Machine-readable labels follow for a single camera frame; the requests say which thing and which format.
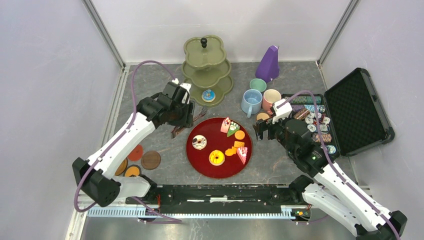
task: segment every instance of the toy donut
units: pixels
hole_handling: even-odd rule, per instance
[[[225,161],[224,153],[220,150],[214,150],[209,154],[209,162],[214,166],[222,165]]]

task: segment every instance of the toy cake slice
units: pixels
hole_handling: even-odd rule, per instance
[[[226,136],[229,137],[235,134],[238,130],[240,130],[240,125],[232,121],[229,125],[228,133],[226,134]]]
[[[222,125],[221,125],[221,132],[223,133],[228,133],[228,128],[230,127],[230,123],[231,120],[229,117],[227,117],[226,119],[224,119],[224,121],[222,121]]]
[[[246,146],[237,148],[237,155],[240,158],[241,162],[245,165],[246,158],[248,156],[248,148]]]

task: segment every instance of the pink cake slice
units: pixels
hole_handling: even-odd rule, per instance
[[[228,132],[228,128],[230,127],[230,123],[231,123],[231,119],[229,117],[224,119],[224,121],[222,121],[222,125],[221,125],[221,132],[226,134]]]
[[[246,146],[237,148],[237,155],[243,164],[246,164],[246,158],[248,156],[248,148]]]

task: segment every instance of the red tray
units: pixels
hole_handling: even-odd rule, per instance
[[[252,139],[240,124],[240,130],[246,134],[243,140],[237,140],[234,134],[227,137],[226,133],[221,132],[221,124],[224,119],[223,117],[214,117],[199,123],[191,131],[185,145],[188,160],[193,168],[214,179],[229,178],[238,174],[249,163],[253,150]],[[196,135],[203,135],[206,138],[207,144],[202,150],[197,150],[192,146],[192,140]],[[232,156],[225,156],[224,163],[219,166],[214,166],[209,162],[209,154],[212,151],[219,150],[225,155],[225,151],[234,146],[234,141],[244,142],[244,146],[248,148],[246,164],[242,163],[237,153]]]

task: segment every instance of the cake stand knob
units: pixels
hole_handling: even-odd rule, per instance
[[[206,37],[202,37],[201,39],[200,39],[200,43],[201,43],[201,46],[202,46],[202,48],[206,48],[206,43],[208,43],[208,40],[206,39]]]

